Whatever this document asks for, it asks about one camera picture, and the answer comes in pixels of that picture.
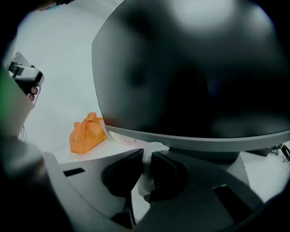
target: computer monitor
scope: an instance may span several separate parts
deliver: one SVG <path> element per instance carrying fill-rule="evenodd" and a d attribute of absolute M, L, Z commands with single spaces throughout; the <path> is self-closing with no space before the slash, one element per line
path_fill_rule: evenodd
<path fill-rule="evenodd" d="M 106 128 L 210 152 L 290 140 L 288 46 L 270 16 L 252 1 L 124 1 L 92 43 Z"/>

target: white towel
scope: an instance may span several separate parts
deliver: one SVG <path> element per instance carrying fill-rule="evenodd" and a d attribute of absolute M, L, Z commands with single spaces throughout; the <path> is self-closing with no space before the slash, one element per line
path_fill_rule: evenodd
<path fill-rule="evenodd" d="M 145 196 L 150 194 L 155 186 L 154 180 L 151 175 L 151 160 L 152 153 L 158 151 L 169 150 L 169 147 L 163 145 L 159 142 L 148 143 L 143 152 L 142 163 L 143 163 L 143 173 L 141 174 L 137 184 L 138 184 L 138 193 L 140 196 Z"/>

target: tied plastic bag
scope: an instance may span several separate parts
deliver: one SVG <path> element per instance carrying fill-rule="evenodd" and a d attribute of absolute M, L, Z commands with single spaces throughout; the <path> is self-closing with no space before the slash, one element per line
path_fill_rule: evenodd
<path fill-rule="evenodd" d="M 74 123 L 74 130 L 69 136 L 71 152 L 84 154 L 106 139 L 106 135 L 95 112 L 89 113 L 80 122 Z"/>

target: orange bag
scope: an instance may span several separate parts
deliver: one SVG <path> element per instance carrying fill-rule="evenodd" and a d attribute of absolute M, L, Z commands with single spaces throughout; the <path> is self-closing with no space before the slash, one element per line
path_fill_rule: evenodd
<path fill-rule="evenodd" d="M 74 123 L 74 130 L 69 136 L 71 152 L 84 154 L 106 139 L 100 121 L 102 118 L 92 112 L 80 122 Z"/>

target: white cloth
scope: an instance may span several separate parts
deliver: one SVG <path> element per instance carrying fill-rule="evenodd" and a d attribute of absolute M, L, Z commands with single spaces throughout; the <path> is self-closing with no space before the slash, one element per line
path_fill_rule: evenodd
<path fill-rule="evenodd" d="M 141 174 L 137 182 L 138 193 L 140 196 L 143 197 L 145 195 L 150 194 L 155 188 L 154 180 L 151 175 L 152 153 L 166 150 L 169 150 L 169 147 L 159 142 L 148 143 L 144 148 L 142 157 L 143 173 Z"/>

